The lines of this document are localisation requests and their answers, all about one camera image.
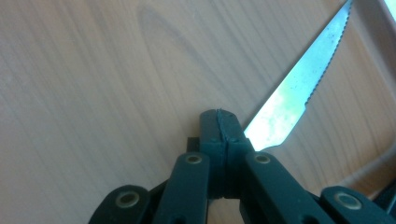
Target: wooden table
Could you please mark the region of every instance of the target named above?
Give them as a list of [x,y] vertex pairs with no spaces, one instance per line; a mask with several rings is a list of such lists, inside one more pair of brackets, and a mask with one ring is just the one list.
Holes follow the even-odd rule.
[[[113,189],[170,175],[199,115],[243,126],[341,6],[337,0],[0,3],[0,218],[86,223]],[[269,149],[314,193],[374,195],[396,176],[396,46],[357,1],[306,113]],[[208,223],[241,223],[238,201]]]

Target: serrated knife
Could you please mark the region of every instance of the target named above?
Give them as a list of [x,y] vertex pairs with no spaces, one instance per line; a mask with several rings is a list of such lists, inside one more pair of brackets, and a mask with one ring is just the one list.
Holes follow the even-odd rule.
[[256,151],[280,145],[305,112],[347,26],[347,0],[245,129]]

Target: shiny blade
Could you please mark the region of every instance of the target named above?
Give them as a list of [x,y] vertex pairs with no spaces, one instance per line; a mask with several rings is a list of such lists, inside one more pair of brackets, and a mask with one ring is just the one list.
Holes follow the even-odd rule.
[[351,4],[345,2],[245,129],[256,151],[280,145],[303,115],[338,47]]

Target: wood grain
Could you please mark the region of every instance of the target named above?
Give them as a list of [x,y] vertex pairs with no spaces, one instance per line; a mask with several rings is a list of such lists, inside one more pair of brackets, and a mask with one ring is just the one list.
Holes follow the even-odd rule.
[[[370,196],[396,176],[396,47],[370,2],[354,5],[306,113],[269,149],[315,193]],[[248,124],[340,6],[1,1],[2,223],[86,223],[114,188],[160,184],[200,113],[221,107]],[[242,223],[237,206],[214,202],[208,223]]]

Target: knife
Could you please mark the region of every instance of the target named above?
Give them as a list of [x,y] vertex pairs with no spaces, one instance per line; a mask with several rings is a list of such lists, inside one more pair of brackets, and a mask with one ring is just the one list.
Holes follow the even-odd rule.
[[256,151],[280,145],[305,112],[347,26],[347,0],[245,129]]

